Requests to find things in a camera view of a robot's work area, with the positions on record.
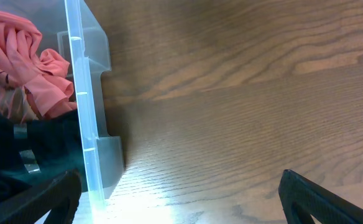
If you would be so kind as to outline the pink printed t-shirt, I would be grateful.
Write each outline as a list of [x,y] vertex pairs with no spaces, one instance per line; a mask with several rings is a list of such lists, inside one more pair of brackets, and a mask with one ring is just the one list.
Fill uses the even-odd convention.
[[0,85],[23,88],[33,111],[52,119],[77,108],[70,101],[69,62],[54,49],[38,53],[42,33],[29,20],[0,11]]

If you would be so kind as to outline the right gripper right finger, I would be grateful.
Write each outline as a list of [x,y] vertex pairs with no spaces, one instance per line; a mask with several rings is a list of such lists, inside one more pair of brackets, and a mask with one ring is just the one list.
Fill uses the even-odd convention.
[[293,170],[283,171],[278,194],[288,223],[363,224],[363,209]]

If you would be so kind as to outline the dark navy cloth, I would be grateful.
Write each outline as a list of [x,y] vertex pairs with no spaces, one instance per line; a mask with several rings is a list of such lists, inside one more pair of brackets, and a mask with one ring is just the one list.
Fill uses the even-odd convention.
[[14,124],[0,114],[0,203],[66,170],[88,190],[78,112]]

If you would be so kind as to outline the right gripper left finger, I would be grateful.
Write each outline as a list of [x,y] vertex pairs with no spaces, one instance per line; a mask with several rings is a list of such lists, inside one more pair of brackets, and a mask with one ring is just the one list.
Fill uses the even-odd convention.
[[81,197],[79,172],[66,170],[36,185],[0,174],[0,224],[72,223]]

